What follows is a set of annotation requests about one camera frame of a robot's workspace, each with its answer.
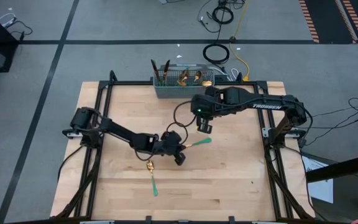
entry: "wire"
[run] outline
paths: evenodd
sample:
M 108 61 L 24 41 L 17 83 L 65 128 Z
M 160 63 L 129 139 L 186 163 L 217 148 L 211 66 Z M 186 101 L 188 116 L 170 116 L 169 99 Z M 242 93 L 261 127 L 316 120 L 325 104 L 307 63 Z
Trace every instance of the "wire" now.
M 213 70 L 215 70 L 215 71 L 218 71 L 220 74 L 227 76 L 227 79 L 228 79 L 229 81 L 233 81 L 232 77 L 230 77 L 229 74 L 226 74 L 226 73 L 222 72 L 222 70 L 220 70 L 220 69 L 218 69 L 218 68 L 215 68 L 215 67 L 208 67 L 208 68 L 209 68 L 209 69 L 213 69 Z
M 248 9 L 248 3 L 249 3 L 249 2 L 247 1 L 247 3 L 245 3 L 245 6 L 242 8 L 241 17 L 240 17 L 239 23 L 238 23 L 238 25 L 237 25 L 236 32 L 234 33 L 234 36 L 231 38 L 232 40 L 235 40 L 235 39 L 237 38 L 237 34 L 238 34 L 239 30 L 240 30 L 241 22 L 242 22 L 242 20 L 243 20 L 245 14 L 246 14 L 246 11 L 247 11 L 247 9 Z M 241 59 L 241 58 L 235 53 L 235 51 L 234 51 L 233 48 L 232 48 L 231 42 L 229 43 L 229 48 L 230 48 L 230 51 L 232 52 L 232 54 L 234 54 L 234 56 L 236 57 L 236 59 L 238 59 L 240 62 L 242 62 L 242 63 L 246 66 L 246 68 L 247 68 L 247 73 L 246 73 L 246 75 L 244 76 L 243 80 L 244 80 L 245 82 L 246 82 L 246 81 L 249 81 L 249 73 L 250 73 L 250 70 L 249 70 L 249 65 L 248 65 L 248 63 L 247 63 L 245 60 Z
M 241 9 L 244 4 L 246 3 L 246 0 L 241 0 L 241 2 L 237 2 L 237 0 L 232 0 L 232 1 L 226 1 L 227 4 L 229 4 L 229 7 L 230 7 L 230 4 L 233 4 L 233 8 L 234 9 Z
M 66 163 L 66 161 L 71 157 L 74 156 L 74 154 L 76 154 L 83 146 L 80 146 L 78 149 L 76 149 L 74 152 L 72 152 L 69 156 L 67 156 L 67 158 L 62 162 L 62 164 L 59 167 L 59 171 L 57 173 L 57 181 L 59 181 L 60 178 L 60 173 L 62 171 L 62 168 L 64 166 L 64 164 Z
M 12 32 L 10 32 L 11 34 L 13 34 L 13 33 L 18 33 L 18 34 L 23 34 L 23 35 L 31 35 L 32 34 L 33 30 L 31 29 L 31 27 L 25 25 L 24 22 L 22 22 L 22 21 L 15 21 L 9 27 L 11 27 L 11 26 L 13 26 L 14 24 L 17 24 L 17 23 L 22 24 L 25 28 L 29 29 L 30 32 L 25 33 L 25 32 L 19 32 L 19 31 L 12 31 Z
M 210 99 L 208 99 L 208 98 L 205 98 L 205 100 L 208 101 L 208 102 L 210 102 L 210 103 L 214 103 L 215 105 L 226 106 L 226 107 L 228 107 L 228 108 L 234 108 L 234 107 L 238 107 L 238 106 L 244 106 L 244 105 L 246 105 L 246 104 L 255 102 L 255 101 L 257 101 L 257 100 L 270 100 L 270 101 L 279 101 L 279 102 L 282 102 L 282 100 L 279 100 L 279 99 L 274 99 L 274 98 L 262 98 L 262 97 L 260 97 L 260 98 L 254 98 L 254 99 L 252 99 L 252 100 L 248 100 L 248 101 L 245 101 L 245 102 L 243 102 L 243 103 L 236 104 L 236 105 L 227 105 L 227 104 L 224 104 L 224 103 L 218 103 L 218 102 L 213 101 L 213 100 L 210 100 Z M 312 115 L 310 114 L 310 112 L 309 112 L 301 103 L 295 102 L 295 101 L 288 101 L 288 100 L 284 100 L 284 101 L 287 102 L 287 103 L 294 103 L 294 104 L 298 105 L 298 106 L 299 106 L 300 108 L 302 108 L 302 109 L 306 112 L 306 114 L 310 117 L 309 127 L 307 128 L 307 130 L 306 130 L 306 132 L 305 132 L 305 135 L 301 138 L 301 139 L 304 139 L 304 138 L 308 135 L 308 133 L 309 133 L 309 131 L 310 131 L 310 128 L 311 128 L 311 126 L 313 125 L 313 117 L 312 117 Z
M 321 160 L 325 160 L 325 161 L 330 161 L 330 162 L 332 162 L 332 163 L 334 163 L 334 164 L 337 164 L 337 163 L 339 163 L 338 161 L 335 161 L 335 160 L 332 160 L 332 159 L 328 159 L 328 158 L 325 158 L 325 157 L 320 157 L 320 156 L 316 156 L 316 155 L 313 155 L 313 154 L 310 154 L 310 153 L 307 153 L 307 152 L 302 152 L 301 150 L 296 150 L 296 149 L 293 149 L 293 148 L 290 148 L 290 147 L 288 147 L 288 146 L 284 146 L 285 148 L 287 148 L 287 149 L 289 149 L 289 150 L 292 150 L 292 151 L 294 151 L 294 152 L 296 152 L 296 153 L 299 153 L 301 156 L 306 156 L 306 157 L 309 157 L 309 158 L 318 158 L 318 159 L 321 159 Z M 320 162 L 320 161 L 317 161 L 317 160 L 315 160 L 315 159 L 313 159 L 315 162 L 317 162 L 321 167 L 320 168 L 322 168 L 322 167 L 325 167 L 325 166 L 327 166 L 327 164 L 323 164 L 322 162 Z
M 140 156 L 138 155 L 138 152 L 135 150 L 135 155 L 136 155 L 136 157 L 137 157 L 139 160 L 141 160 L 141 161 L 148 161 L 148 160 L 150 160 L 150 159 L 154 156 L 154 154 L 155 154 L 155 151 L 154 151 L 154 149 L 153 149 L 153 151 L 151 152 L 151 155 L 150 155 L 148 158 L 142 159 L 142 158 L 140 158 Z
M 193 117 L 193 119 L 190 121 L 190 123 L 184 125 L 184 124 L 178 122 L 178 120 L 177 120 L 177 110 L 178 110 L 178 108 L 179 108 L 180 106 L 185 105 L 185 104 L 187 104 L 187 103 L 191 103 L 191 102 L 192 102 L 191 100 L 188 100 L 188 101 L 185 101 L 185 102 L 180 103 L 178 106 L 175 107 L 175 109 L 173 110 L 173 123 L 169 124 L 168 127 L 167 127 L 167 132 L 168 132 L 168 128 L 169 128 L 171 125 L 173 125 L 173 124 L 176 124 L 177 126 L 183 128 L 183 129 L 185 129 L 185 131 L 186 131 L 186 137 L 185 137 L 185 140 L 183 140 L 180 144 L 184 144 L 184 143 L 187 141 L 189 135 L 188 135 L 188 131 L 187 131 L 186 128 L 189 127 L 191 124 L 194 123 L 194 121 L 196 120 L 196 116 Z
M 317 115 L 314 115 L 313 117 L 317 117 L 317 116 L 323 116 L 323 115 L 328 115 L 328 114 L 333 114 L 333 113 L 337 113 L 337 112 L 340 112 L 340 111 L 345 111 L 345 110 L 349 110 L 349 109 L 355 109 L 358 108 L 358 106 L 350 106 L 348 108 L 344 108 L 344 109 L 339 109 L 339 110 L 336 110 L 336 111 L 331 111 L 331 112 L 327 112 L 327 113 L 321 113 L 321 114 L 317 114 Z
M 310 143 L 305 144 L 305 145 L 306 145 L 306 146 L 309 146 L 309 145 L 313 144 L 315 141 L 317 141 L 317 139 L 319 139 L 319 138 L 321 138 L 321 137 L 327 135 L 328 133 L 330 133 L 330 132 L 331 132 L 332 130 L 334 130 L 334 129 L 344 128 L 344 127 L 346 127 L 346 126 L 349 126 L 349 125 L 351 125 L 351 124 L 354 124 L 354 123 L 358 122 L 358 119 L 356 119 L 355 121 L 352 121 L 352 122 L 350 122 L 350 123 L 348 123 L 348 124 L 345 124 L 345 125 L 340 126 L 342 123 L 345 123 L 345 122 L 348 121 L 350 118 L 352 118 L 353 116 L 355 116 L 355 115 L 358 114 L 358 109 L 357 109 L 355 106 L 353 106 L 352 103 L 351 103 L 352 100 L 358 100 L 358 98 L 353 97 L 353 98 L 350 98 L 350 99 L 347 101 L 347 103 L 351 106 L 351 108 L 352 108 L 352 109 L 355 109 L 355 110 L 357 111 L 356 113 L 350 115 L 349 117 L 347 117 L 345 120 L 341 121 L 340 123 L 338 123 L 338 124 L 335 125 L 334 127 L 313 127 L 313 128 L 315 128 L 315 129 L 328 129 L 328 131 L 326 131 L 326 132 L 325 132 L 324 134 L 322 134 L 322 135 L 319 135 L 319 136 L 315 137 Z
M 222 18 L 221 20 L 218 20 L 218 18 L 216 17 L 216 14 L 218 13 L 219 10 L 223 10 L 223 13 L 222 13 Z M 231 14 L 231 18 L 227 21 L 223 21 L 223 18 L 224 18 L 224 13 L 225 12 L 229 12 Z M 226 63 L 228 60 L 229 60 L 229 57 L 230 57 L 230 52 L 229 52 L 229 49 L 225 46 L 225 45 L 222 45 L 222 44 L 217 44 L 217 41 L 219 40 L 219 36 L 221 35 L 221 27 L 222 27 L 222 24 L 229 24 L 234 16 L 233 16 L 233 12 L 225 7 L 225 6 L 218 6 L 214 9 L 213 13 L 212 13 L 212 16 L 207 12 L 207 15 L 210 19 L 213 19 L 215 22 L 217 22 L 219 24 L 219 30 L 218 30 L 218 38 L 215 40 L 215 43 L 213 44 L 209 44 L 207 45 L 204 50 L 203 50 L 203 57 L 205 58 L 205 60 L 207 60 L 208 62 L 212 63 L 213 65 L 217 66 L 218 68 L 220 68 L 222 70 L 222 72 L 225 72 L 224 71 L 224 67 L 220 67 L 219 65 L 222 65 L 224 63 Z M 226 56 L 223 58 L 223 59 L 220 59 L 220 60 L 213 60 L 213 59 L 210 59 L 207 55 L 206 55 L 206 51 L 211 48 L 211 47 L 220 47 L 222 48 L 223 50 L 226 51 Z
M 15 15 L 14 13 L 11 13 L 11 12 L 10 12 L 10 13 L 7 13 L 7 14 L 5 14 L 5 15 L 3 15 L 3 16 L 1 16 L 1 17 L 0 17 L 0 20 L 1 20 L 2 18 L 4 18 L 4 17 L 8 16 L 8 15 L 12 15 L 13 18 L 10 19 L 9 21 L 7 21 L 6 23 L 2 24 L 2 26 L 3 26 L 4 28 L 8 28 L 8 27 L 10 27 L 11 25 L 13 25 L 13 23 L 14 23 L 15 20 L 16 20 L 16 15 Z
M 208 29 L 208 27 L 206 27 L 206 24 L 208 24 L 208 23 L 204 23 L 204 22 L 203 22 L 203 18 L 204 18 L 204 17 L 203 17 L 203 16 L 200 17 L 201 10 L 203 10 L 203 8 L 204 8 L 209 2 L 211 2 L 211 0 L 208 0 L 206 3 L 204 3 L 203 6 L 201 7 L 201 9 L 199 9 L 198 14 L 197 14 L 197 20 L 198 20 L 198 22 L 200 22 L 200 23 L 203 25 L 203 27 L 204 27 L 208 32 L 210 32 L 210 33 L 217 33 L 217 32 L 220 31 L 220 26 L 219 26 L 219 30 L 210 31 L 210 30 Z
M 306 166 L 305 166 L 305 162 L 303 162 L 303 159 L 302 159 L 302 152 L 300 151 L 297 151 L 296 149 L 292 149 L 290 147 L 286 147 L 284 146 L 285 148 L 287 149 L 290 149 L 292 151 L 295 151 L 297 153 L 299 153 L 299 155 L 301 156 L 301 161 L 302 161 L 302 165 L 303 165 L 303 170 L 305 172 L 305 180 L 306 180 L 306 193 L 308 194 L 308 202 L 309 202 L 309 205 L 311 207 L 311 209 L 313 209 L 313 211 L 319 215 L 324 221 L 327 221 L 327 219 L 325 217 L 323 217 L 319 212 L 316 211 L 316 209 L 314 208 L 314 206 L 311 204 L 311 201 L 310 201 L 310 194 L 309 194 L 309 186 L 308 186 L 308 179 L 307 179 L 307 176 L 306 176 Z

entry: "wooden table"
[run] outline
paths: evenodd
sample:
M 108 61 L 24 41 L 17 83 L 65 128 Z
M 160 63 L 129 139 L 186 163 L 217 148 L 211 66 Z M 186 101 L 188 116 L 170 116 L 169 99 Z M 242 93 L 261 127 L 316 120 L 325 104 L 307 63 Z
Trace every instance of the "wooden table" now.
M 84 82 L 77 106 L 93 107 L 97 87 L 98 82 Z M 268 82 L 268 89 L 272 95 L 285 94 L 282 82 Z M 159 100 L 153 86 L 114 86 L 109 117 L 133 132 L 161 135 L 173 122 L 174 107 L 183 101 Z M 278 124 L 283 112 L 275 111 L 273 115 Z M 178 110 L 179 122 L 188 123 L 192 117 L 190 104 Z M 186 161 L 182 166 L 177 166 L 172 156 L 152 158 L 158 197 L 153 196 L 145 162 L 136 158 L 128 143 L 107 135 L 92 219 L 144 220 L 151 215 L 153 220 L 223 221 L 228 216 L 235 216 L 237 221 L 275 220 L 257 110 L 216 118 L 210 124 L 214 126 L 209 135 L 212 143 L 185 150 Z M 182 128 L 172 129 L 184 136 Z M 188 143 L 208 136 L 197 132 L 195 124 L 188 131 Z M 78 148 L 79 142 L 79 139 L 69 140 L 65 156 Z M 294 139 L 287 139 L 286 144 L 298 149 Z M 77 191 L 84 156 L 83 149 L 65 164 L 51 215 L 61 212 Z M 282 149 L 282 157 L 290 192 L 314 215 L 308 204 L 300 155 Z M 277 189 L 285 217 L 283 197 Z M 88 193 L 85 193 L 81 214 L 85 214 L 87 201 Z

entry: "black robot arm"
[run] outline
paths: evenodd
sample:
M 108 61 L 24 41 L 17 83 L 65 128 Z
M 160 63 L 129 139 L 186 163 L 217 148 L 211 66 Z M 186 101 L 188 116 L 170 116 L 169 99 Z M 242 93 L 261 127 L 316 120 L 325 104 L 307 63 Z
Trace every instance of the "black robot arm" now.
M 98 117 L 98 126 L 91 124 L 93 117 Z M 96 148 L 100 143 L 100 136 L 104 133 L 117 137 L 128 142 L 135 153 L 148 155 L 168 155 L 174 156 L 175 162 L 180 166 L 185 160 L 185 155 L 181 153 L 185 146 L 180 144 L 181 137 L 174 131 L 164 132 L 159 139 L 158 134 L 134 133 L 121 125 L 115 123 L 110 118 L 103 117 L 92 108 L 78 108 L 70 123 L 71 129 L 63 130 L 62 133 L 70 137 L 70 134 L 82 134 L 81 145 Z
M 243 88 L 218 89 L 207 87 L 205 95 L 195 95 L 191 100 L 191 112 L 196 115 L 198 131 L 211 133 L 209 121 L 218 116 L 236 114 L 247 108 L 284 111 L 284 118 L 276 128 L 268 130 L 269 144 L 280 146 L 284 137 L 294 126 L 306 122 L 303 103 L 292 95 L 277 96 L 250 93 Z

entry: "black cable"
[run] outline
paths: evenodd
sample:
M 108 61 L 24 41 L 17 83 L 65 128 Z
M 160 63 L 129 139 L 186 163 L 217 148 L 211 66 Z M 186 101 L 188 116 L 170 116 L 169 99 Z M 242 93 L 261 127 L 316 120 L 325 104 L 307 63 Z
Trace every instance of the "black cable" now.
M 18 34 L 23 34 L 23 35 L 31 35 L 32 34 L 33 30 L 31 29 L 31 27 L 25 25 L 24 22 L 22 22 L 22 21 L 15 21 L 9 27 L 11 27 L 11 26 L 13 26 L 14 24 L 17 24 L 17 23 L 21 23 L 25 28 L 29 29 L 30 32 L 25 33 L 25 32 L 19 32 L 19 31 L 12 31 L 12 32 L 10 32 L 10 34 L 13 34 L 13 33 L 18 33 Z
M 348 108 L 344 108 L 344 109 L 339 109 L 339 110 L 335 110 L 335 111 L 331 111 L 331 112 L 326 112 L 326 113 L 321 113 L 321 114 L 316 114 L 314 115 L 313 117 L 317 117 L 317 116 L 323 116 L 323 115 L 328 115 L 328 114 L 333 114 L 333 113 L 337 113 L 337 112 L 340 112 L 340 111 L 345 111 L 345 110 L 349 110 L 349 109 L 355 109 L 358 108 L 358 106 L 350 106 Z
M 65 165 L 66 161 L 71 157 L 74 156 L 83 146 L 80 146 L 78 149 L 76 149 L 74 152 L 72 152 L 67 158 L 62 162 L 62 164 L 59 167 L 59 171 L 57 173 L 57 181 L 59 181 L 60 178 L 60 172 L 62 171 L 63 166 Z
M 287 148 L 287 149 L 289 149 L 289 150 L 292 150 L 292 151 L 294 151 L 294 152 L 297 152 L 298 154 L 300 154 L 301 156 L 306 156 L 306 157 L 309 157 L 309 158 L 319 158 L 319 159 L 321 159 L 321 160 L 326 160 L 326 161 L 330 161 L 330 162 L 332 162 L 332 163 L 334 163 L 334 164 L 337 164 L 337 163 L 339 163 L 338 161 L 335 161 L 335 160 L 332 160 L 332 159 L 328 159 L 328 158 L 324 158 L 324 157 L 321 157 L 321 156 L 316 156 L 316 155 L 313 155 L 313 154 L 310 154 L 310 153 L 307 153 L 307 152 L 302 152 L 301 150 L 296 150 L 296 149 L 293 149 L 293 148 L 290 148 L 290 147 L 288 147 L 288 146 L 284 146 L 285 148 Z M 317 160 L 315 160 L 321 167 L 320 168 L 322 168 L 322 167 L 324 167 L 324 165 L 322 164 L 322 162 L 320 162 L 320 161 L 317 161 Z
M 208 0 L 206 3 L 204 3 L 203 6 L 201 7 L 201 9 L 199 9 L 198 14 L 197 14 L 197 20 L 198 20 L 198 22 L 200 22 L 200 23 L 203 25 L 203 27 L 204 27 L 208 32 L 214 34 L 214 33 L 219 32 L 220 29 L 219 29 L 219 30 L 216 30 L 216 31 L 211 31 L 211 30 L 209 30 L 208 27 L 206 27 L 206 24 L 208 24 L 208 23 L 204 23 L 203 20 L 202 20 L 202 18 L 200 17 L 201 10 L 203 10 L 203 8 L 204 8 L 209 2 L 211 2 L 211 0 Z
M 271 162 L 276 161 L 276 159 L 277 159 L 277 156 L 275 156 L 275 158 L 274 158 L 274 159 L 272 159 L 272 160 L 271 160 Z
M 308 194 L 308 202 L 309 202 L 309 205 L 310 205 L 311 209 L 313 209 L 313 211 L 314 211 L 317 215 L 319 215 L 324 221 L 327 221 L 327 219 L 326 219 L 324 216 L 322 216 L 319 212 L 317 212 L 316 209 L 314 208 L 314 206 L 311 204 L 310 194 L 309 194 L 308 180 L 307 180 L 307 177 L 306 177 L 306 166 L 305 166 L 305 162 L 303 162 L 303 159 L 302 159 L 302 153 L 301 153 L 300 151 L 297 151 L 297 150 L 292 149 L 292 148 L 290 148 L 290 147 L 286 147 L 286 146 L 284 146 L 284 147 L 287 148 L 287 149 L 290 149 L 290 150 L 292 150 L 292 151 L 295 151 L 295 152 L 299 153 L 299 155 L 301 156 L 301 161 L 302 161 L 302 165 L 303 165 L 303 170 L 304 170 L 304 172 L 305 172 L 306 193 Z
M 221 20 L 218 19 L 217 17 L 217 14 L 218 14 L 218 11 L 222 10 L 223 13 L 222 13 L 222 18 Z M 225 12 L 228 12 L 230 13 L 230 19 L 226 20 L 226 21 L 223 21 L 223 18 L 224 18 L 224 13 Z M 207 16 L 212 19 L 213 21 L 217 22 L 220 26 L 221 25 L 226 25 L 226 24 L 229 24 L 233 21 L 234 19 L 234 13 L 233 11 L 231 11 L 228 7 L 226 6 L 218 6 L 214 9 L 214 11 L 212 12 L 212 14 L 210 14 L 209 12 L 206 13 Z
M 136 150 L 135 150 L 135 155 L 136 155 L 136 157 L 137 157 L 140 161 L 148 161 L 148 160 L 150 160 L 150 159 L 154 156 L 154 149 L 153 149 L 153 151 L 151 152 L 151 155 L 150 155 L 148 158 L 146 158 L 146 159 L 140 158 L 140 156 L 138 155 L 138 153 L 137 153 Z
M 243 103 L 239 103 L 239 104 L 236 104 L 236 105 L 226 105 L 224 103 L 218 103 L 218 102 L 215 102 L 213 100 L 209 100 L 207 98 L 205 98 L 206 101 L 210 102 L 210 103 L 214 103 L 215 105 L 219 105 L 219 106 L 225 106 L 225 107 L 228 107 L 228 108 L 234 108 L 234 107 L 238 107 L 238 106 L 244 106 L 246 104 L 249 104 L 249 103 L 252 103 L 252 102 L 255 102 L 257 100 L 270 100 L 270 101 L 279 101 L 279 102 L 282 102 L 283 100 L 279 100 L 279 99 L 274 99 L 274 98 L 254 98 L 252 100 L 248 100 L 248 101 L 245 101 Z M 296 105 L 298 105 L 300 108 L 302 108 L 306 114 L 309 116 L 309 119 L 310 119 L 310 124 L 309 124 L 309 127 L 307 127 L 307 130 L 306 130 L 306 133 L 305 135 L 302 137 L 302 139 L 305 139 L 305 137 L 308 135 L 309 131 L 310 131 L 310 128 L 312 127 L 313 125 L 313 117 L 312 115 L 310 114 L 310 112 L 299 102 L 295 102 L 295 101 L 288 101 L 288 100 L 284 100 L 285 102 L 287 103 L 294 103 Z
M 176 124 L 177 126 L 183 128 L 183 129 L 185 129 L 186 137 L 185 137 L 185 140 L 183 140 L 180 144 L 184 144 L 184 143 L 187 141 L 189 134 L 188 134 L 188 131 L 187 131 L 186 128 L 189 127 L 191 124 L 193 124 L 194 121 L 196 120 L 196 116 L 194 115 L 194 117 L 193 117 L 193 119 L 190 121 L 190 123 L 188 123 L 188 124 L 186 124 L 186 125 L 184 125 L 184 124 L 178 122 L 178 120 L 177 120 L 177 110 L 178 110 L 178 108 L 179 108 L 180 106 L 185 105 L 185 104 L 187 104 L 187 103 L 191 103 L 191 100 L 182 102 L 182 103 L 180 103 L 179 105 L 177 105 L 177 106 L 175 107 L 175 109 L 173 110 L 173 123 L 169 124 L 168 127 L 167 127 L 167 132 L 168 132 L 168 128 L 169 128 L 171 125 L 173 125 L 173 124 Z
M 229 7 L 231 4 L 233 4 L 234 9 L 241 9 L 244 6 L 244 4 L 246 3 L 246 0 L 240 0 L 240 1 L 241 2 L 238 2 L 237 0 L 232 0 L 232 1 L 226 1 L 226 3 L 229 4 Z
M 358 109 L 357 109 L 355 106 L 353 106 L 352 103 L 351 103 L 352 100 L 358 100 L 358 98 L 353 97 L 353 98 L 350 98 L 350 99 L 347 101 L 347 103 L 351 106 L 351 108 L 353 108 L 353 109 L 355 109 L 355 110 L 357 111 L 356 113 L 350 115 L 350 116 L 347 117 L 344 121 L 341 121 L 340 123 L 338 123 L 338 124 L 335 125 L 334 127 L 314 127 L 314 128 L 320 128 L 320 129 L 328 129 L 328 131 L 326 131 L 326 132 L 325 132 L 324 134 L 322 134 L 322 135 L 319 135 L 319 136 L 315 137 L 310 143 L 305 144 L 305 145 L 306 145 L 306 146 L 309 146 L 309 145 L 313 144 L 315 141 L 317 141 L 317 139 L 319 139 L 319 138 L 321 138 L 321 137 L 327 135 L 328 133 L 330 133 L 332 130 L 334 130 L 334 129 L 336 129 L 336 128 L 344 128 L 344 127 L 346 127 L 346 126 L 349 126 L 349 125 L 351 125 L 351 124 L 354 124 L 354 123 L 358 122 L 358 119 L 356 119 L 355 121 L 352 121 L 352 122 L 350 122 L 350 123 L 348 123 L 348 124 L 339 126 L 339 125 L 341 125 L 342 123 L 345 123 L 346 121 L 348 121 L 348 120 L 349 120 L 350 118 L 352 118 L 353 116 L 355 116 L 355 115 L 358 114 Z
M 220 47 L 222 48 L 223 50 L 225 50 L 226 52 L 226 56 L 223 58 L 223 59 L 220 59 L 220 60 L 213 60 L 213 59 L 210 59 L 207 55 L 206 55 L 206 51 L 210 48 L 210 47 Z M 205 58 L 205 60 L 207 60 L 208 62 L 212 63 L 213 65 L 217 66 L 218 68 L 220 68 L 223 72 L 223 68 L 220 67 L 219 65 L 222 65 L 224 63 L 226 63 L 228 60 L 229 60 L 229 57 L 230 57 L 230 52 L 229 52 L 229 49 L 225 46 L 225 45 L 222 45 L 222 44 L 209 44 L 207 45 L 204 50 L 203 50 L 203 56 Z

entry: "wire basket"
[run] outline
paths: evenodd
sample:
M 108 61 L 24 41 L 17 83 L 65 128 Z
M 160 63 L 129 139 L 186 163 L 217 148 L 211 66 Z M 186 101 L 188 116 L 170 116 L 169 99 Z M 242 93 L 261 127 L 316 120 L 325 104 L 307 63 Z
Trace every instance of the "wire basket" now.
M 162 77 L 163 66 L 161 66 L 158 70 L 160 81 L 158 82 L 156 77 L 153 78 L 153 84 L 157 98 L 191 98 L 195 94 L 204 94 L 205 87 L 201 85 L 203 81 L 211 81 L 212 86 L 214 85 L 214 72 L 206 65 L 172 64 L 169 66 L 169 68 L 170 69 L 167 72 L 167 78 L 165 80 Z M 185 68 L 189 68 L 189 77 L 184 81 L 186 83 L 186 86 L 181 86 L 178 83 L 179 76 Z M 197 71 L 201 72 L 201 78 L 195 81 Z

